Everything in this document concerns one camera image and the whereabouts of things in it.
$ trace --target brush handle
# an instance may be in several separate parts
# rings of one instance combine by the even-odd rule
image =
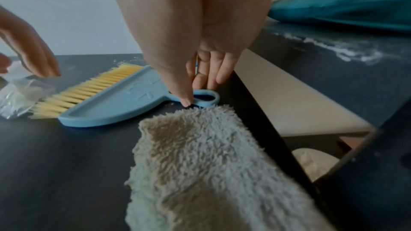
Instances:
[[[194,96],[196,95],[202,95],[202,96],[212,96],[214,97],[213,100],[206,101],[206,100],[201,100],[199,98],[194,97],[193,105],[199,106],[199,107],[209,107],[212,105],[218,104],[220,102],[220,95],[209,89],[195,89],[194,90]],[[173,95],[173,94],[167,94],[166,95],[167,99],[170,101],[175,101],[175,102],[180,102],[180,98]]]

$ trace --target plastic bag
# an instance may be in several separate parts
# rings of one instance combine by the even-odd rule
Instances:
[[[0,90],[0,116],[17,118],[27,113],[39,100],[55,93],[53,86],[39,80],[19,79]]]

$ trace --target towel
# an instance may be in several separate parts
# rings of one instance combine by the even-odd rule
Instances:
[[[156,116],[140,131],[126,182],[132,231],[334,230],[231,108]]]

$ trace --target microfiber cloth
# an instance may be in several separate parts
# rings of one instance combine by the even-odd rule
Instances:
[[[334,230],[231,108],[156,116],[140,131],[126,182],[132,231]]]

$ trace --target blue cushion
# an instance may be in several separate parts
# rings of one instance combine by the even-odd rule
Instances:
[[[269,17],[302,24],[337,23],[411,33],[411,0],[278,0]]]

